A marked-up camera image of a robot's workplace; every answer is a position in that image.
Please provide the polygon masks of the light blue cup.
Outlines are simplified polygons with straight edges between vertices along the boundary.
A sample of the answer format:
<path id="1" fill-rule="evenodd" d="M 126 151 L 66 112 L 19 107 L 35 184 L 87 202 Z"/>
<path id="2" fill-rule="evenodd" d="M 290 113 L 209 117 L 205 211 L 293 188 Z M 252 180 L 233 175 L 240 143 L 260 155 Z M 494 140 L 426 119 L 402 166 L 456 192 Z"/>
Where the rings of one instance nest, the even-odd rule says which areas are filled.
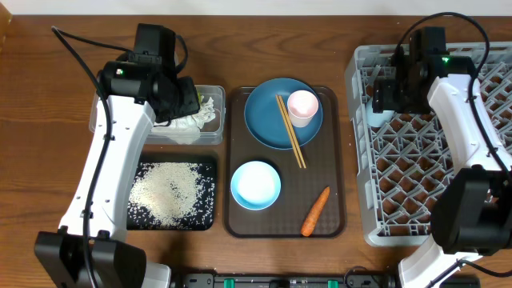
<path id="1" fill-rule="evenodd" d="M 380 128 L 389 122 L 395 112 L 392 110 L 384 110 L 381 113 L 375 113 L 372 102 L 368 102 L 366 108 L 366 122 L 368 126 Z"/>

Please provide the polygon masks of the pink cup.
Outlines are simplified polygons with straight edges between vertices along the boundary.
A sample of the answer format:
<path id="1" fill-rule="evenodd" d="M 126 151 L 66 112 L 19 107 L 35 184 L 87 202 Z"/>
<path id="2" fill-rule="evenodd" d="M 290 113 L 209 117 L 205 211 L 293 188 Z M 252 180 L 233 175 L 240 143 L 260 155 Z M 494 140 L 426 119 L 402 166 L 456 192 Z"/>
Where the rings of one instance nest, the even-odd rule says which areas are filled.
<path id="1" fill-rule="evenodd" d="M 309 125 L 319 109 L 317 97 L 307 90 L 297 90 L 287 99 L 288 115 L 291 124 L 298 128 Z"/>

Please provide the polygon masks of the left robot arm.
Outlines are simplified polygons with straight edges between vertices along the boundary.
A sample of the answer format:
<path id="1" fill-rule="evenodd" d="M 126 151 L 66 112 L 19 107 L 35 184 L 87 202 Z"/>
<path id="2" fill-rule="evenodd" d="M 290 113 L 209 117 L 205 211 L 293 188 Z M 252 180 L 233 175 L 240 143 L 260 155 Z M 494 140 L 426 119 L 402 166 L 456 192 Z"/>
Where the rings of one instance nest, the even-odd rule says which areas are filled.
<path id="1" fill-rule="evenodd" d="M 167 265 L 126 243 L 127 207 L 142 148 L 157 123 L 196 114 L 200 103 L 183 62 L 182 37 L 139 24 L 133 49 L 90 75 L 98 96 L 94 136 L 74 198 L 34 252 L 58 287 L 168 287 Z"/>

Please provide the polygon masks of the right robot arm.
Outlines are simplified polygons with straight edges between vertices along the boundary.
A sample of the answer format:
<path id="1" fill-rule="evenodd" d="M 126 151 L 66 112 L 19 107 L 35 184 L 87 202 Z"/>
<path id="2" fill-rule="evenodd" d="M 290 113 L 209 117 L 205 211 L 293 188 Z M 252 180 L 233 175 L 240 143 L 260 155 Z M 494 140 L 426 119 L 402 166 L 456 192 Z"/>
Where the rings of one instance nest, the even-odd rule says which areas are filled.
<path id="1" fill-rule="evenodd" d="M 452 56 L 442 27 L 408 30 L 409 51 L 396 48 L 393 80 L 374 84 L 375 113 L 434 112 L 455 176 L 436 201 L 430 236 L 401 260 L 402 287 L 437 287 L 464 265 L 511 247 L 511 156 L 481 97 L 470 57 Z"/>

